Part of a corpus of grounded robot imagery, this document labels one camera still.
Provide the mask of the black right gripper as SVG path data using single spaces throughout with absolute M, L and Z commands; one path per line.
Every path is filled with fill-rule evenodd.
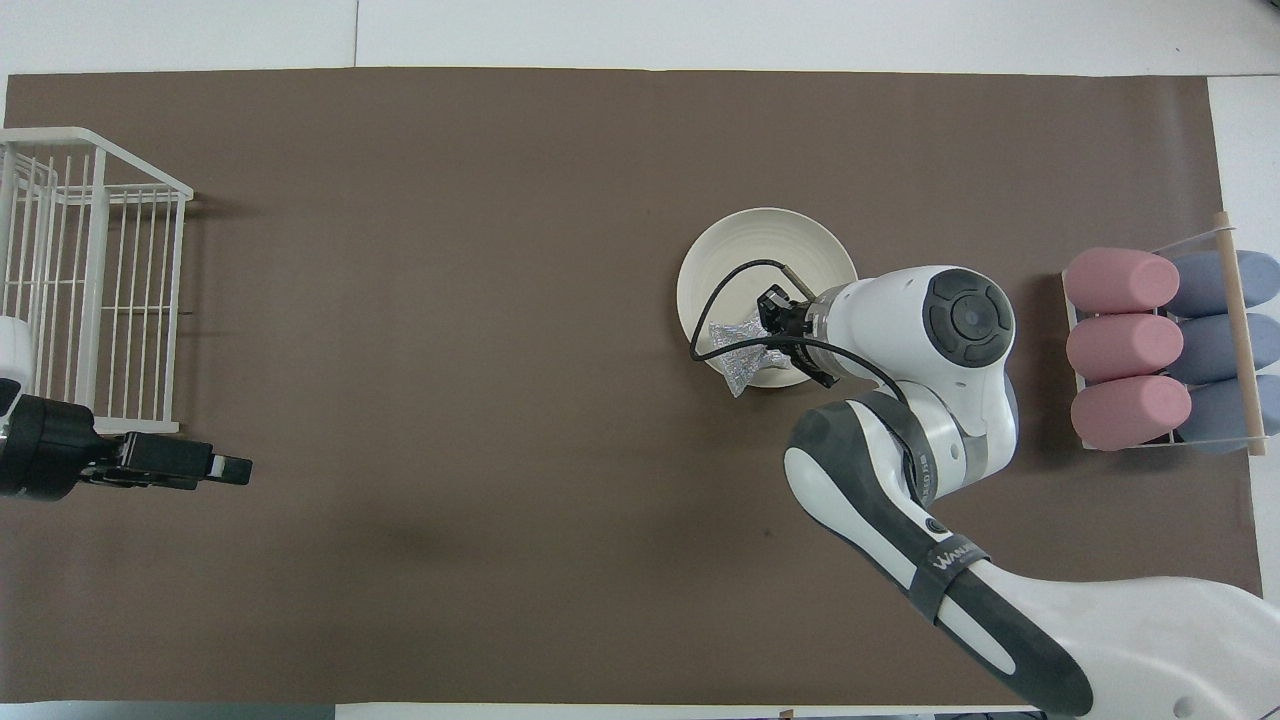
M 756 314 L 768 337 L 780 337 L 771 348 L 782 352 L 794 369 L 804 373 L 818 384 L 831 388 L 838 378 L 818 363 L 817 355 L 823 348 L 809 318 L 809 302 L 791 300 L 786 292 L 773 284 L 756 299 Z

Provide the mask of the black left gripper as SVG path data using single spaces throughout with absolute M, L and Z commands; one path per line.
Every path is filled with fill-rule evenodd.
M 83 406 L 29 395 L 10 414 L 3 439 L 1 495 L 65 498 L 78 486 L 193 489 L 210 480 L 248 486 L 253 462 L 212 455 L 212 447 L 131 430 L 101 436 Z

